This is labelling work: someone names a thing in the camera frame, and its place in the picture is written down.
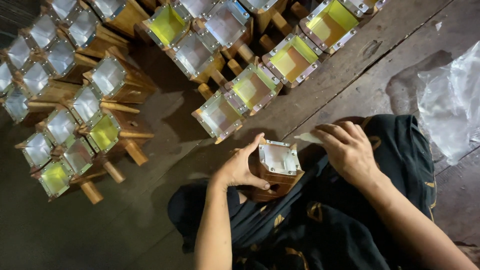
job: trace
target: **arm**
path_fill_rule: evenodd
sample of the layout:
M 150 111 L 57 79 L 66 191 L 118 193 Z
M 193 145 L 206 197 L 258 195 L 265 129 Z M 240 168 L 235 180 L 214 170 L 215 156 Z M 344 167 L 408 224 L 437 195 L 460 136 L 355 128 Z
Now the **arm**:
M 405 198 L 376 166 L 372 146 L 358 125 L 323 124 L 313 130 L 330 164 L 367 198 L 407 252 L 433 270 L 477 270 L 448 236 Z
M 232 237 L 227 205 L 227 188 L 253 185 L 269 189 L 270 184 L 250 173 L 248 157 L 260 143 L 259 134 L 254 142 L 240 149 L 212 177 L 208 183 L 205 207 L 195 242 L 197 270 L 229 270 L 232 267 Z

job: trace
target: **person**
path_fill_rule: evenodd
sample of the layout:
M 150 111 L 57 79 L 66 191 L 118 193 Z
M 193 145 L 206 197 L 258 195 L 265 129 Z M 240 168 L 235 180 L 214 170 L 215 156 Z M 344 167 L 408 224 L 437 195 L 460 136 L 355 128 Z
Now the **person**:
M 327 156 L 281 198 L 255 203 L 235 188 L 269 189 L 248 165 L 264 134 L 172 196 L 169 218 L 197 270 L 478 269 L 433 222 L 433 162 L 414 116 L 311 133 Z

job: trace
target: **plastic bag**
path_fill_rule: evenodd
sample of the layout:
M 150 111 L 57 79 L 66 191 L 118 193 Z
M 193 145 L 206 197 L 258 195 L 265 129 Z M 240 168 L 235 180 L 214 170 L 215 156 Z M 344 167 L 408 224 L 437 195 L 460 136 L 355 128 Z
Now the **plastic bag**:
M 480 41 L 449 65 L 420 72 L 420 121 L 450 165 L 480 141 Z

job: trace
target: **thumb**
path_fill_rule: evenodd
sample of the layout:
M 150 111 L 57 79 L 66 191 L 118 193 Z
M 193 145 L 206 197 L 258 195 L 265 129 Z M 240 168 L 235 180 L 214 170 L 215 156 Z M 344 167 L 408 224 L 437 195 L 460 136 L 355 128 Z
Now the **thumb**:
M 267 181 L 263 180 L 262 178 L 258 178 L 251 173 L 247 175 L 245 180 L 246 180 L 245 184 L 247 185 L 252 185 L 264 190 L 267 190 L 270 188 L 270 184 Z

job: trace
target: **hand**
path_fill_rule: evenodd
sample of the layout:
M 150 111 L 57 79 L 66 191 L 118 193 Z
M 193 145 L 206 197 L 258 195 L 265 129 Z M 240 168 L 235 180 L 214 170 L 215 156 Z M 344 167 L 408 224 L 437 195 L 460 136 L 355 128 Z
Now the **hand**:
M 264 136 L 264 133 L 260 133 L 255 137 L 255 140 L 242 148 L 227 161 L 223 166 L 214 174 L 210 184 L 218 185 L 223 189 L 227 189 L 229 186 L 236 185 L 252 185 L 260 189 L 269 189 L 270 184 L 254 176 L 248 167 L 248 157 L 258 147 L 260 139 Z
M 373 158 L 372 145 L 359 125 L 321 124 L 310 133 L 323 142 L 328 161 L 350 184 L 361 189 L 384 179 Z

